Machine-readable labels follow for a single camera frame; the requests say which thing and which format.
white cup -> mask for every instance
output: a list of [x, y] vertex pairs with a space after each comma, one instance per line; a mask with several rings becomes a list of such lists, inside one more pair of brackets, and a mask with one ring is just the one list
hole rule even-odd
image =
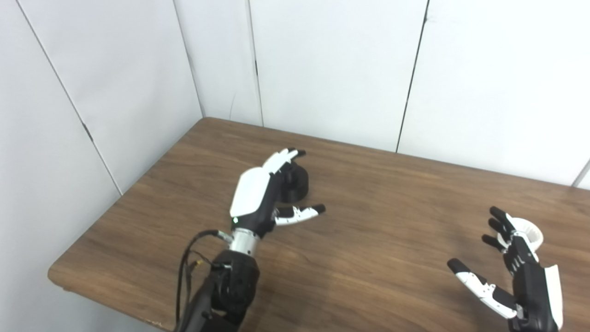
[[[508, 214], [506, 214], [506, 217], [512, 223], [512, 225], [517, 231], [526, 234], [526, 237], [529, 239], [530, 242], [531, 250], [533, 252], [537, 251], [537, 249], [543, 243], [543, 233], [537, 227], [537, 225], [533, 224], [532, 222], [526, 219], [510, 217]], [[500, 244], [503, 245], [504, 248], [508, 247], [500, 233], [498, 233], [496, 238], [498, 238], [498, 242], [500, 242]]]

wire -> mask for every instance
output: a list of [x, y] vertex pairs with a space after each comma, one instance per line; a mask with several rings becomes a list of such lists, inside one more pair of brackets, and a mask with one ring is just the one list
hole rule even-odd
[[[192, 238], [192, 240], [188, 243], [188, 246], [186, 246], [186, 249], [182, 253], [180, 267], [178, 268], [178, 284], [176, 286], [176, 326], [177, 326], [177, 328], [178, 328], [178, 323], [181, 320], [182, 277], [183, 277], [184, 272], [185, 272], [185, 265], [188, 267], [188, 264], [186, 262], [188, 261], [189, 254], [191, 253], [191, 247], [200, 238], [202, 238], [204, 236], [208, 236], [208, 235], [217, 236], [218, 233], [219, 233], [219, 231], [218, 230], [215, 230], [215, 229], [209, 229], [209, 230], [204, 230], [202, 232], [199, 232], [197, 235], [195, 235], [195, 237]], [[200, 253], [197, 252], [197, 254], [199, 256], [201, 256], [202, 258], [205, 258]]]
[[203, 260], [203, 262], [209, 264], [209, 265], [213, 265], [213, 263], [211, 263], [211, 261], [205, 257], [205, 255], [203, 255], [202, 253], [196, 251], [196, 250], [191, 250], [192, 253], [196, 253], [197, 255], [199, 255], [199, 257], [201, 257], [201, 259]]

white wall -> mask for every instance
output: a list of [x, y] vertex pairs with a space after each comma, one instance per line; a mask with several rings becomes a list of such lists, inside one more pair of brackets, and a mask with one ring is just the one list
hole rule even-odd
[[590, 158], [588, 12], [432, 0], [398, 152], [571, 185]]
[[264, 126], [394, 151], [425, 5], [252, 1]]
[[173, 2], [19, 1], [126, 191], [201, 118]]
[[205, 116], [262, 125], [248, 0], [175, 0]]
[[15, 1], [0, 10], [3, 331], [156, 331], [47, 279], [119, 194]]

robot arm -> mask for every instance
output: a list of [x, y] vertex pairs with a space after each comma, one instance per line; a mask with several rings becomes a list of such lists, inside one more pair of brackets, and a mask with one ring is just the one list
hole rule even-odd
[[[186, 306], [175, 332], [236, 332], [256, 292], [260, 271], [254, 254], [258, 242], [275, 225], [309, 220], [326, 210], [322, 204], [275, 207], [278, 201], [289, 203], [307, 194], [307, 172], [293, 162], [304, 155], [303, 150], [284, 149], [274, 153], [262, 167], [242, 173], [230, 208], [232, 234], [208, 234], [226, 241], [229, 247], [211, 262], [209, 275]], [[186, 257], [194, 241], [187, 247], [181, 266], [187, 265]]]
[[558, 267], [541, 267], [535, 245], [529, 239], [531, 236], [541, 237], [540, 231], [533, 229], [527, 233], [519, 230], [516, 226], [518, 222], [523, 223], [523, 219], [512, 218], [497, 207], [492, 207], [490, 213], [495, 218], [489, 220], [489, 225], [499, 236], [484, 235], [482, 240], [503, 254], [504, 264], [513, 277], [514, 295], [488, 284], [485, 278], [471, 272], [456, 258], [447, 262], [448, 267], [480, 301], [508, 320], [510, 331], [557, 332], [563, 325]]

wooden table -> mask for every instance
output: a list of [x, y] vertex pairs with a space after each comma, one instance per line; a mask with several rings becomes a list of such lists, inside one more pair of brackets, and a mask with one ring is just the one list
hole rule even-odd
[[[55, 262], [49, 278], [164, 330], [174, 326], [179, 258], [204, 229], [229, 231], [240, 174], [298, 147], [308, 222], [258, 246], [261, 278], [241, 331], [507, 331], [449, 271], [457, 257], [511, 290], [480, 240], [491, 205], [534, 221], [544, 266], [559, 264], [565, 323], [590, 330], [590, 191], [216, 119], [197, 123]], [[197, 246], [213, 258], [224, 245]], [[207, 268], [195, 277], [199, 284]]]

